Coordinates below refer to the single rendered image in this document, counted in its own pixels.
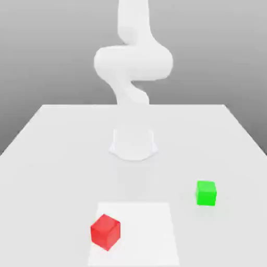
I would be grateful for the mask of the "small green cube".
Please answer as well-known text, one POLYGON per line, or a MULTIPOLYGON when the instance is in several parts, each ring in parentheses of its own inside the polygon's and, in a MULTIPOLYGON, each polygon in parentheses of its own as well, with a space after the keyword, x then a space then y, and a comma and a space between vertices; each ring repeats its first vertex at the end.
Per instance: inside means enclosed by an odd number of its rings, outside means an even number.
POLYGON ((198 180, 196 187, 197 205, 215 206, 217 189, 215 182, 208 180, 198 180))

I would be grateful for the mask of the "small red cube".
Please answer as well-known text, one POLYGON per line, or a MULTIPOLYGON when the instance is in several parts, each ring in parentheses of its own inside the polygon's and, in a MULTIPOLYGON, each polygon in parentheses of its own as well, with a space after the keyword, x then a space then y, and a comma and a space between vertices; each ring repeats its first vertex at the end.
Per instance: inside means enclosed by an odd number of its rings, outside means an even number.
POLYGON ((91 241, 109 251, 120 239, 120 221, 102 214, 91 226, 91 241))

